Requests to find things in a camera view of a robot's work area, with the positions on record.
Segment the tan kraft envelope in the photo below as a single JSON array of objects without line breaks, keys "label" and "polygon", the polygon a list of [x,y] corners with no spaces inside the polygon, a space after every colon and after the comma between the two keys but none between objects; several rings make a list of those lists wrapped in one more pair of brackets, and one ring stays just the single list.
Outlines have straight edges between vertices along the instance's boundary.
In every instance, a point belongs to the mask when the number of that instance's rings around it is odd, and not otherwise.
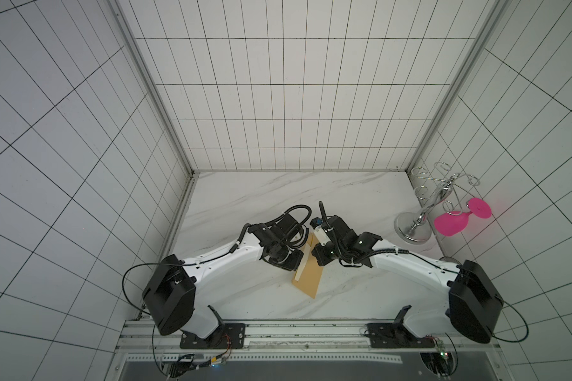
[{"label": "tan kraft envelope", "polygon": [[[318,243],[319,241],[311,233],[306,244],[311,246],[313,250]],[[303,278],[301,279],[300,282],[294,282],[292,279],[292,285],[299,291],[303,292],[308,297],[315,298],[319,289],[319,284],[321,281],[322,274],[323,274],[323,267],[318,265],[318,268],[316,268],[314,271],[305,271],[305,273],[303,274]]]}]

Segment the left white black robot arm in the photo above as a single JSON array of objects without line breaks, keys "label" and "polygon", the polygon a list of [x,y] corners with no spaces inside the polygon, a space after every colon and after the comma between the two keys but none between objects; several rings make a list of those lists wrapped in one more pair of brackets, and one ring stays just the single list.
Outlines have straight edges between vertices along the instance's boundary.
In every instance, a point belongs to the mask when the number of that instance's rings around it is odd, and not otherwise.
[{"label": "left white black robot arm", "polygon": [[259,261],[286,271],[297,270],[309,237],[307,220],[299,222],[284,213],[266,223],[246,223],[234,243],[213,252],[187,259],[165,257],[156,264],[142,293],[158,333],[168,336],[184,330],[200,339],[221,336],[224,323],[208,302],[211,284]]}]

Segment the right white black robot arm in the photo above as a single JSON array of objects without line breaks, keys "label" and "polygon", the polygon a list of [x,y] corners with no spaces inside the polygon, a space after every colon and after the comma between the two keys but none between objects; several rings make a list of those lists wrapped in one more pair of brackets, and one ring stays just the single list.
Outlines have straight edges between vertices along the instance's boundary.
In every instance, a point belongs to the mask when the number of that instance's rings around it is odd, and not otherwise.
[{"label": "right white black robot arm", "polygon": [[413,336],[459,333],[480,344],[492,341],[505,301],[481,265],[435,260],[375,233],[357,234],[339,216],[315,217],[311,228],[319,241],[312,250],[319,266],[337,260],[347,268],[378,268],[428,290],[421,301],[402,307],[395,320]]}]

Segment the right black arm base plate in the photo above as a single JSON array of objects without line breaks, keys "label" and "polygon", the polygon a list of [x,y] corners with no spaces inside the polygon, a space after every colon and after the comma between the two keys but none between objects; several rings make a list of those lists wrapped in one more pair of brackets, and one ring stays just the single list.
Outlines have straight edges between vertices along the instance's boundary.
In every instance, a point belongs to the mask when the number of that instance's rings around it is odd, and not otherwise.
[{"label": "right black arm base plate", "polygon": [[417,338],[402,324],[369,323],[364,336],[370,339],[373,349],[433,349],[431,338]]}]

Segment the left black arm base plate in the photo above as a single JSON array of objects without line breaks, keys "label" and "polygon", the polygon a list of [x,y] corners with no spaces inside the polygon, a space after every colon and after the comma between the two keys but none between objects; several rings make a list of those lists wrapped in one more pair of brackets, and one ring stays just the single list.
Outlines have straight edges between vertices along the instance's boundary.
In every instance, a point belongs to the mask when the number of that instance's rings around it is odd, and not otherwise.
[{"label": "left black arm base plate", "polygon": [[225,323],[220,325],[208,338],[200,338],[194,333],[184,332],[180,340],[181,349],[242,349],[246,338],[246,325]]}]

